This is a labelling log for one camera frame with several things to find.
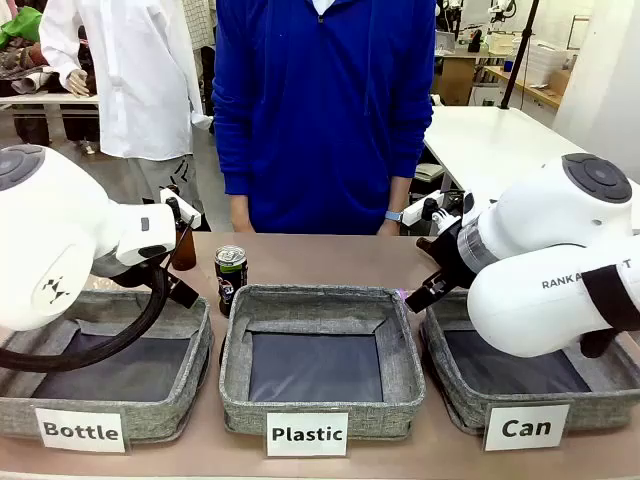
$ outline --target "gray pants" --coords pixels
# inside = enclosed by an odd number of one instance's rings
[[[183,155],[171,160],[145,160],[129,158],[129,168],[136,182],[140,200],[148,199],[160,202],[160,190],[169,185],[180,189],[180,197],[196,210],[204,213],[198,185],[193,155]]]

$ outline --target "white wall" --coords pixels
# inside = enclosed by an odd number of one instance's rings
[[[554,130],[640,181],[640,0],[597,0]]]
[[[490,0],[465,0],[463,25],[486,23]],[[516,16],[504,24],[496,23],[500,30],[522,31],[527,24],[532,0],[516,0]],[[537,38],[566,47],[574,15],[590,15],[595,0],[540,0],[533,31]]]

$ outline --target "robot logo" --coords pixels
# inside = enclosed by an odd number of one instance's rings
[[[65,292],[62,289],[60,289],[60,282],[62,281],[64,277],[60,277],[57,280],[56,279],[49,279],[49,281],[47,281],[47,283],[45,283],[42,286],[42,290],[46,290],[47,287],[51,288],[51,291],[53,293],[55,293],[55,297],[49,302],[49,304],[53,304],[53,302],[55,302],[57,299],[59,299],[60,297],[62,297],[63,295],[69,295],[69,292]]]

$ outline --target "cardboard box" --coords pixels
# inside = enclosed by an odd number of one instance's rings
[[[445,58],[442,75],[436,76],[432,93],[440,95],[447,106],[468,105],[475,68],[475,58]]]
[[[551,74],[549,78],[549,90],[553,90],[558,95],[564,95],[567,91],[567,85],[571,78],[570,70],[556,70]]]

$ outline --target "watch strap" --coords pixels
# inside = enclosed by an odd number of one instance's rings
[[[387,220],[391,220],[393,222],[401,223],[402,213],[387,211],[387,213],[384,214],[384,218],[386,218]]]

